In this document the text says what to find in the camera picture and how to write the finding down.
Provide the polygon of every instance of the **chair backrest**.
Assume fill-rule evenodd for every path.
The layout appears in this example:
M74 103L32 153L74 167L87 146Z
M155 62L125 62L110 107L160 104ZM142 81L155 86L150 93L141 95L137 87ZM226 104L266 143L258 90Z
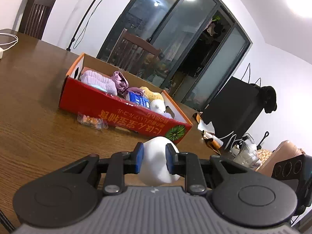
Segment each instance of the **chair backrest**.
M54 3L55 0L28 0L18 31L41 40Z
M151 61L153 63L160 51L160 49L154 48L146 40L128 33L127 29L124 28L107 62L124 70L130 69L132 66L140 68L149 53L154 55Z

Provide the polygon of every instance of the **cardboard box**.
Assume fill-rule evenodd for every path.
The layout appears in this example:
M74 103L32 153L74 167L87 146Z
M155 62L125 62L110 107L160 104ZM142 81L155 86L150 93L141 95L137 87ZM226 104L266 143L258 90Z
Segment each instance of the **cardboard box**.
M147 108L82 83L79 78L87 68L108 76L120 71L130 87L146 86L151 91L161 93L165 105L174 113L174 119L168 119ZM165 91L87 54L81 54L68 70L60 95L59 108L75 114L80 112L94 118L101 117L108 125L134 130L147 136L165 136L174 143L178 143L193 126Z

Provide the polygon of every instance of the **light stand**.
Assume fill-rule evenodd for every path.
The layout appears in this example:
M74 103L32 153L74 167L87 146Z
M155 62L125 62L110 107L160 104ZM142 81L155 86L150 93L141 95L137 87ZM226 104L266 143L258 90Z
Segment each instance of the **light stand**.
M94 4L95 2L96 2L96 0L93 0L93 2L91 3L91 5L90 5L89 8L87 9L85 15L83 16L82 20L80 21L80 23L79 23L79 25L78 25L78 27L77 27L77 29L76 29L76 32L75 32L74 36L73 36L72 39L71 39L71 43L69 44L68 48L66 48L67 51L71 51L71 45L72 45L73 42L75 41L75 37L76 37L76 35L77 35L78 31L79 31L79 28L80 28L80 26L82 25L83 20L85 20L85 17L86 17L87 14L89 13L91 7L93 6L93 4Z

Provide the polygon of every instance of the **wooden table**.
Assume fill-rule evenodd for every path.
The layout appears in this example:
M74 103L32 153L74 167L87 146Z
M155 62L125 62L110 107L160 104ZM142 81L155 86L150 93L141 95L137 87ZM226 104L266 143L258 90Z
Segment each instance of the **wooden table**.
M19 38L0 60L0 208L17 227L12 198L20 186L90 153L108 158L118 151L132 151L137 142L149 138L115 128L97 131L80 125L76 115L59 110L64 76L78 56L9 29L2 32ZM0 43L8 40L0 36ZM193 109L179 106L188 117L193 115ZM214 154L197 125L177 147L200 158ZM130 174L125 182L142 185ZM183 179L175 184L183 184ZM0 233L6 233L2 226Z

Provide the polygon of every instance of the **blue package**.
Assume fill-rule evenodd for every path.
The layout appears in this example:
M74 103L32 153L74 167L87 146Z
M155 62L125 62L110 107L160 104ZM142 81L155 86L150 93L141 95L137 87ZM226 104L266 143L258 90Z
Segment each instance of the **blue package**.
M140 105L140 106L144 106L148 109L150 109L149 107L149 100L145 97L141 97L133 92L129 92L126 96L126 99L128 101L131 101L133 103L136 103L137 105Z

